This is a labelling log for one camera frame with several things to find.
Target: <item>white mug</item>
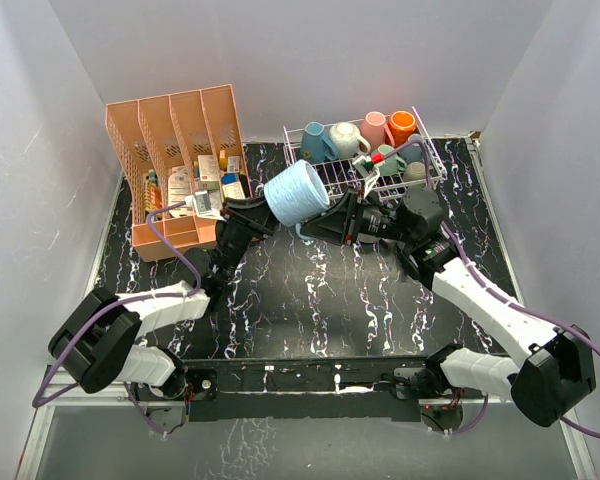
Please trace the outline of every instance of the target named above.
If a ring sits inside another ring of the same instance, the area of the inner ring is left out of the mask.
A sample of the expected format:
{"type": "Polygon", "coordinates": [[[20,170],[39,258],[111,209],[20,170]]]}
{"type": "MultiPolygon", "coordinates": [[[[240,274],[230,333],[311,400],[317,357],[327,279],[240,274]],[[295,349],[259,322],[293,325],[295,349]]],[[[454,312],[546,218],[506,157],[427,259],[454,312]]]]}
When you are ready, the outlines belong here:
{"type": "Polygon", "coordinates": [[[341,160],[371,152],[371,145],[360,135],[360,129],[350,122],[336,123],[331,127],[329,139],[338,149],[341,160]]]}

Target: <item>green mug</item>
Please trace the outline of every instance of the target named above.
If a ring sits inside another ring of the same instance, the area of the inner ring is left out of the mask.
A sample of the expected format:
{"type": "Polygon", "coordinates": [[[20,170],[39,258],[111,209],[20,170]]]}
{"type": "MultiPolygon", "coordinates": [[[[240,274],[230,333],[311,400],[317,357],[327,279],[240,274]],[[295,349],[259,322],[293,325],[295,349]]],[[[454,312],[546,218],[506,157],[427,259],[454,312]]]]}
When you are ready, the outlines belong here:
{"type": "MultiPolygon", "coordinates": [[[[382,155],[386,155],[391,152],[393,147],[387,144],[382,144],[378,148],[376,148],[371,156],[377,155],[381,153],[382,155]]],[[[380,175],[383,177],[389,177],[391,175],[398,175],[401,172],[404,172],[404,169],[407,167],[407,162],[404,159],[400,158],[398,154],[391,155],[389,158],[385,158],[382,165],[380,165],[380,175]]]]}

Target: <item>teal mug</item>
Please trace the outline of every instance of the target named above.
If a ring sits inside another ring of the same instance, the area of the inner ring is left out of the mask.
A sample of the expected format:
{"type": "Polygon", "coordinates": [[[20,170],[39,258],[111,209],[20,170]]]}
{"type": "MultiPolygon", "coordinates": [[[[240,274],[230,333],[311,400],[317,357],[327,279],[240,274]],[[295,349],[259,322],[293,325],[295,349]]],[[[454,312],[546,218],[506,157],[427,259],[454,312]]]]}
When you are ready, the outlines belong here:
{"type": "MultiPolygon", "coordinates": [[[[373,151],[371,157],[373,158],[379,153],[381,153],[382,155],[386,155],[392,150],[392,146],[382,144],[373,151]]],[[[389,177],[391,175],[398,175],[399,173],[403,172],[406,166],[407,162],[400,158],[398,154],[393,154],[389,158],[384,159],[378,170],[380,171],[380,175],[382,175],[383,177],[389,177]]]]}
{"type": "Polygon", "coordinates": [[[338,149],[329,139],[324,125],[311,122],[302,133],[301,158],[309,163],[333,162],[338,158],[338,149]]]}
{"type": "MultiPolygon", "coordinates": [[[[411,142],[412,140],[416,140],[416,139],[420,140],[424,143],[424,138],[422,138],[417,133],[414,133],[413,135],[411,135],[409,137],[409,140],[407,140],[407,141],[411,142]]],[[[407,163],[422,161],[422,149],[420,148],[420,145],[418,145],[418,144],[409,145],[407,148],[403,148],[400,151],[400,153],[398,153],[398,155],[400,155],[400,157],[403,160],[405,160],[407,163]]]]}

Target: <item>pink mug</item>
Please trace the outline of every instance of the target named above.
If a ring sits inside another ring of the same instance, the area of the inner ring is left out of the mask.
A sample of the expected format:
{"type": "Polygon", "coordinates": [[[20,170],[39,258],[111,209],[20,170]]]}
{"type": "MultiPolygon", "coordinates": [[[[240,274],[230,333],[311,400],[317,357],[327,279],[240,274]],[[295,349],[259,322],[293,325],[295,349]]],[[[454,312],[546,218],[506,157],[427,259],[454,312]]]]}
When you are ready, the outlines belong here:
{"type": "Polygon", "coordinates": [[[393,135],[387,125],[387,119],[380,112],[367,113],[360,126],[360,133],[371,145],[371,150],[375,150],[383,143],[388,143],[392,147],[396,146],[393,135]]]}

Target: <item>orange mug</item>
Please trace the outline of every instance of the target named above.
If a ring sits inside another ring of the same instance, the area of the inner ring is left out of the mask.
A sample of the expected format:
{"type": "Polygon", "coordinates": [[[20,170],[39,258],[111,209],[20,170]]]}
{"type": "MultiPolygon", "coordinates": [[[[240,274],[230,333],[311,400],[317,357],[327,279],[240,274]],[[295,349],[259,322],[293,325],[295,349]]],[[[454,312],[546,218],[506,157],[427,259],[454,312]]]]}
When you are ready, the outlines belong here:
{"type": "Polygon", "coordinates": [[[415,133],[416,128],[416,119],[409,112],[393,112],[389,117],[389,130],[393,134],[396,147],[405,143],[415,133]]]}

